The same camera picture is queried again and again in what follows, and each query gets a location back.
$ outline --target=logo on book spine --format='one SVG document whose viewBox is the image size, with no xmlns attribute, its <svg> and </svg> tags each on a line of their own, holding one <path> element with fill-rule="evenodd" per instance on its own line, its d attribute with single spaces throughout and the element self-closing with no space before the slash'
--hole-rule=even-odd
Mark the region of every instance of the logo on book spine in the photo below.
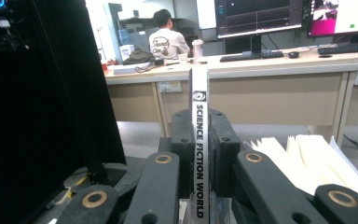
<svg viewBox="0 0 358 224">
<path fill-rule="evenodd" d="M 193 92 L 193 101 L 206 102 L 206 91 L 194 91 Z"/>
</svg>

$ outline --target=desk top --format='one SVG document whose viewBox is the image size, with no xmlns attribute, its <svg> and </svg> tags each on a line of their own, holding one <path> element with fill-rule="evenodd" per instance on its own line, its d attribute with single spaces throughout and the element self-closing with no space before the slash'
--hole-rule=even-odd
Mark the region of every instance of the desk top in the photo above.
<svg viewBox="0 0 358 224">
<path fill-rule="evenodd" d="M 289 59 L 288 52 L 299 51 L 296 59 Z M 222 55 L 203 57 L 207 64 L 174 64 L 154 68 L 148 72 L 113 75 L 113 66 L 105 72 L 106 82 L 112 84 L 130 84 L 157 81 L 188 80 L 188 71 L 192 66 L 205 66 L 210 78 L 266 77 L 331 72 L 358 71 L 358 53 L 334 54 L 331 58 L 320 58 L 317 49 L 282 49 L 284 57 L 220 63 Z"/>
</svg>

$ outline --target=black keyboard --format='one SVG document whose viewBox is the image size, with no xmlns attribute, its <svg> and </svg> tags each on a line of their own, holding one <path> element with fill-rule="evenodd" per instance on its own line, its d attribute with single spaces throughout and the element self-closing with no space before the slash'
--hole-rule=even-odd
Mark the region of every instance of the black keyboard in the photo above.
<svg viewBox="0 0 358 224">
<path fill-rule="evenodd" d="M 339 53 L 354 53 L 358 52 L 358 44 L 349 44 L 346 46 L 339 46 L 336 48 L 321 48 L 318 49 L 320 55 L 324 54 L 339 54 Z"/>
<path fill-rule="evenodd" d="M 223 56 L 220 59 L 221 63 L 225 62 L 234 62 L 234 61 L 243 61 L 243 60 L 254 60 L 254 59 L 269 59 L 269 58 L 281 58 L 283 53 L 281 51 L 269 51 L 262 52 L 260 54 L 241 54 L 241 55 L 232 55 L 232 56 Z"/>
</svg>

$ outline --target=person sitting at desk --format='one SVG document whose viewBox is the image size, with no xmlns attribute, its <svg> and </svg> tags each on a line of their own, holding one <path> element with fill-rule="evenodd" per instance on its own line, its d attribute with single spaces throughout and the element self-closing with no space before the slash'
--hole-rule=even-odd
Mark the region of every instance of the person sitting at desk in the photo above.
<svg viewBox="0 0 358 224">
<path fill-rule="evenodd" d="M 167 9 L 155 12 L 153 20 L 159 27 L 149 36 L 150 51 L 155 57 L 177 59 L 178 54 L 190 52 L 183 35 L 172 30 L 172 16 Z"/>
</svg>

